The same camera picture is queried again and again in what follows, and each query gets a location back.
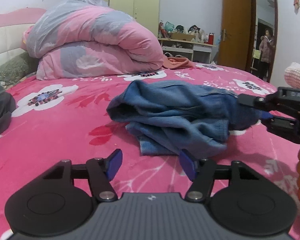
cardboard box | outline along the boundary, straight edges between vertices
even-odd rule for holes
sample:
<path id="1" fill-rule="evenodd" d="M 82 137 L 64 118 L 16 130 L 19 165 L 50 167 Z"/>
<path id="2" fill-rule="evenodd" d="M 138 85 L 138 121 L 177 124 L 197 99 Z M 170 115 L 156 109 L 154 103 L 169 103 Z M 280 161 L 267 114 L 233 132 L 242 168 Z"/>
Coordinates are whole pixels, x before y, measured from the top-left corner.
<path id="1" fill-rule="evenodd" d="M 184 34 L 184 33 L 170 33 L 171 39 L 180 41 L 191 41 L 195 38 L 194 35 Z"/>

orange cloth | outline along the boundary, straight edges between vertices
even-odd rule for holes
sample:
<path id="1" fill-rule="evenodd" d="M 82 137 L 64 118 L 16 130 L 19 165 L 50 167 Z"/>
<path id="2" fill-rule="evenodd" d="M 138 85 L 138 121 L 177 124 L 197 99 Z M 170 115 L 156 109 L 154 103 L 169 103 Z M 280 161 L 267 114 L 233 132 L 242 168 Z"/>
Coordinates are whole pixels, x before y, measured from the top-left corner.
<path id="1" fill-rule="evenodd" d="M 163 59 L 163 67 L 169 69 L 184 69 L 195 67 L 195 64 L 185 57 L 166 57 Z"/>

door frame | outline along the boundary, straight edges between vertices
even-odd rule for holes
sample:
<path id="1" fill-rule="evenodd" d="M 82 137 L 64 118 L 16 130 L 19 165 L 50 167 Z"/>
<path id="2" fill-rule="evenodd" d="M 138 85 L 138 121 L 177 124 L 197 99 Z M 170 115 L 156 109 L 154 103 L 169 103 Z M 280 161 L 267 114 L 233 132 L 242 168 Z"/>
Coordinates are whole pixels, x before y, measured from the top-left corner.
<path id="1" fill-rule="evenodd" d="M 252 64 L 252 55 L 253 55 L 253 45 L 254 45 L 254 36 L 256 32 L 256 14 L 257 14 L 257 0 L 251 0 L 251 25 L 250 25 L 250 38 L 249 38 L 249 49 L 248 49 L 248 57 L 246 63 L 246 71 L 250 72 L 250 67 Z M 269 66 L 269 73 L 267 82 L 270 82 L 274 55 L 277 48 L 277 33 L 278 33 L 278 3 L 277 0 L 274 0 L 274 53 L 272 55 L 272 62 Z"/>

desk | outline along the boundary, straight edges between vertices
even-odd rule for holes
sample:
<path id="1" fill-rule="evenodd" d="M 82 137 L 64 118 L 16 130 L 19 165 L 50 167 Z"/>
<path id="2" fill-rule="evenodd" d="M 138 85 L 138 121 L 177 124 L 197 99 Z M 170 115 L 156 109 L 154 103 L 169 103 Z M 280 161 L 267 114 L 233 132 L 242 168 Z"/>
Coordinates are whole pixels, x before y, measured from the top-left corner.
<path id="1" fill-rule="evenodd" d="M 162 50 L 189 54 L 189 59 L 199 61 L 200 63 L 211 63 L 211 51 L 215 45 L 200 43 L 195 41 L 180 41 L 169 38 L 158 38 Z M 180 43 L 182 48 L 172 47 L 173 44 Z"/>

pink and white knit sleeve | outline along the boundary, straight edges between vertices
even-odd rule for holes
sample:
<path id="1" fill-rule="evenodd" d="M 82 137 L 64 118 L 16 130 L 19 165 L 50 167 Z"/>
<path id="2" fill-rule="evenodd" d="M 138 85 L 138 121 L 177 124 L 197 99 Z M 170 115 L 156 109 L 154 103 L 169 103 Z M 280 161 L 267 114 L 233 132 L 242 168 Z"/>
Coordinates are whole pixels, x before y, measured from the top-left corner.
<path id="1" fill-rule="evenodd" d="M 284 79 L 288 85 L 300 89 L 300 64 L 292 63 L 291 66 L 285 70 Z"/>

